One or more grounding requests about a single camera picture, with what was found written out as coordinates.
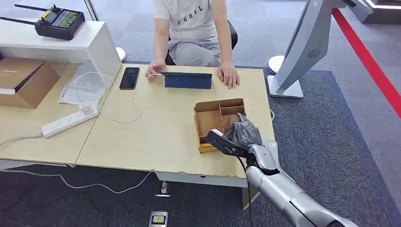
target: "brown box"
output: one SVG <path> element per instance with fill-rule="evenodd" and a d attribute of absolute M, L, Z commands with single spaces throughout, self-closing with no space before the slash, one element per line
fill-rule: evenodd
<path fill-rule="evenodd" d="M 236 113 L 246 116 L 241 98 L 197 103 L 194 111 L 199 152 L 217 150 L 206 140 L 210 130 L 217 129 L 227 134 L 231 123 L 239 121 Z"/>
<path fill-rule="evenodd" d="M 58 81 L 59 75 L 44 60 L 4 58 L 0 61 L 0 105 L 35 109 Z"/>

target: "person's hand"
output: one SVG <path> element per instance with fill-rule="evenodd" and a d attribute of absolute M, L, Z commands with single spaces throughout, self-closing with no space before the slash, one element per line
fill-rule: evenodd
<path fill-rule="evenodd" d="M 158 73 L 160 73 L 161 71 L 164 70 L 164 68 L 166 67 L 166 63 L 164 62 L 164 60 L 158 60 L 155 59 L 153 60 L 149 66 L 148 69 L 146 70 L 146 78 L 148 78 L 148 80 L 153 81 L 154 79 L 156 79 Z"/>
<path fill-rule="evenodd" d="M 221 63 L 217 70 L 218 78 L 228 87 L 228 89 L 239 86 L 239 76 L 237 69 L 230 63 Z"/>

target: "gray pants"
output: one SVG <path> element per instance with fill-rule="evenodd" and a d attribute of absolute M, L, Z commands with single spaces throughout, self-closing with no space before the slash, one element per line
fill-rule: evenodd
<path fill-rule="evenodd" d="M 218 67 L 221 63 L 221 51 L 217 39 L 172 40 L 168 44 L 168 49 L 176 65 Z"/>

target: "black phone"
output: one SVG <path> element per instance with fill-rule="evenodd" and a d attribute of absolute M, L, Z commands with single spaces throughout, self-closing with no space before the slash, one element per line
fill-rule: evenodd
<path fill-rule="evenodd" d="M 137 84 L 139 68 L 126 67 L 121 79 L 121 90 L 133 90 Z"/>

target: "wooden compartment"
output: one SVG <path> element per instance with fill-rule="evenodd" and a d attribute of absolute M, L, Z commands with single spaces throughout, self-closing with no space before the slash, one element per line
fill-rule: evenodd
<path fill-rule="evenodd" d="M 241 98 L 197 103 L 194 111 L 199 152 L 216 150 L 207 143 L 206 137 L 210 130 L 217 129 L 226 134 L 231 123 L 239 121 L 236 113 L 246 116 L 244 101 Z"/>

